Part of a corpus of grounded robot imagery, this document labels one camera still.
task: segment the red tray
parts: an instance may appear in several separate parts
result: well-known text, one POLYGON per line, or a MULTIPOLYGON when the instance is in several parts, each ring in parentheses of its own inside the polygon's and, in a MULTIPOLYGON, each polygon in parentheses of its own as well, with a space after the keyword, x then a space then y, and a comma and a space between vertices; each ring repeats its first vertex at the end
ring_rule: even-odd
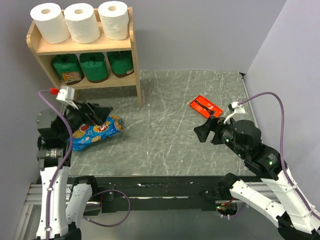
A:
POLYGON ((206 117, 207 119, 210 116, 219 117, 223 111, 215 104, 210 102, 204 96, 197 96, 195 100, 190 103, 190 107, 200 113, 202 116, 206 117))

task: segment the gray marble surface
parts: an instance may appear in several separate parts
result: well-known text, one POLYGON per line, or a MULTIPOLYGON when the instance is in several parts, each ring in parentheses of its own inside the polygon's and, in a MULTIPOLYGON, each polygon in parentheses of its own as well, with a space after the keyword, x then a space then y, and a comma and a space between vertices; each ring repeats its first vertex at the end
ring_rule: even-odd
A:
MULTIPOLYGON (((80 91, 80 100, 112 106, 126 129, 73 152, 72 176, 253 175, 225 145, 210 143, 213 133, 206 143, 198 141, 193 129, 206 119, 189 106, 203 95, 228 115, 229 103, 247 98, 238 72, 146 70, 141 88, 142 108, 135 86, 80 91)), ((244 118, 253 120, 249 105, 244 107, 244 118)))

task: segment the toilet paper roll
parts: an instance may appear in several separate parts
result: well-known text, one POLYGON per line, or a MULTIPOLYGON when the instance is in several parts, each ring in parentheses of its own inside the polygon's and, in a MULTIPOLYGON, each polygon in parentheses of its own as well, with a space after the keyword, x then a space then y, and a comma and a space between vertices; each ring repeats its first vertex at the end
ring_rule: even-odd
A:
POLYGON ((95 10, 87 3, 76 3, 64 10, 64 19, 72 40, 88 44, 100 37, 95 10))
POLYGON ((123 40, 129 35, 128 6, 121 1, 107 1, 98 8, 104 35, 113 40, 123 40))
POLYGON ((55 3, 37 5, 30 11, 30 16, 48 43, 58 44, 70 37, 59 5, 55 3))

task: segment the chip bag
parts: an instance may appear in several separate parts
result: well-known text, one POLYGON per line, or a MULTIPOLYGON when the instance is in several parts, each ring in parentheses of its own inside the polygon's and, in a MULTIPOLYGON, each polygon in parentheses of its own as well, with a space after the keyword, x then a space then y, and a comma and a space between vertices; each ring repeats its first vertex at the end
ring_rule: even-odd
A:
POLYGON ((99 140, 111 137, 125 128, 122 118, 116 115, 108 116, 103 125, 83 124, 73 133, 73 151, 80 151, 99 140))

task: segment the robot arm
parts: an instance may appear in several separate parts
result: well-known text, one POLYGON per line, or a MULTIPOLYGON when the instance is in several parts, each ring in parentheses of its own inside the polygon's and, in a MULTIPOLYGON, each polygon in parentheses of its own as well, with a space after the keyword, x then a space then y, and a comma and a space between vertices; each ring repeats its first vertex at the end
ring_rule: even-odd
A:
MULTIPOLYGON (((51 93, 56 94, 56 99, 67 105, 64 118, 72 132, 83 124, 102 125, 112 111, 112 107, 73 101, 75 90, 71 87, 63 86, 59 90, 52 90, 51 93)), ((36 240, 81 240, 81 218, 88 200, 98 192, 97 181, 94 176, 78 177, 73 183, 69 204, 66 207, 66 185, 71 154, 63 166, 57 168, 69 148, 67 127, 51 109, 39 113, 37 123, 40 133, 37 159, 42 180, 42 202, 36 240)))
MULTIPOLYGON (((232 173, 228 173, 220 181, 219 193, 247 203, 261 214, 265 215, 286 240, 320 240, 317 230, 320 220, 316 218, 304 204, 296 190, 287 164, 284 162, 286 174, 294 183, 292 186, 286 178, 281 165, 281 156, 274 148, 262 143, 261 131, 250 120, 235 121, 232 117, 244 114, 243 106, 238 103, 229 105, 231 116, 211 116, 205 124, 195 127, 194 131, 200 142, 205 142, 210 131, 214 132, 211 141, 214 145, 225 144, 236 155, 244 160, 245 166, 255 173, 275 193, 281 204, 273 202, 259 192, 251 189, 232 173)), ((315 214, 314 206, 307 201, 315 214)))

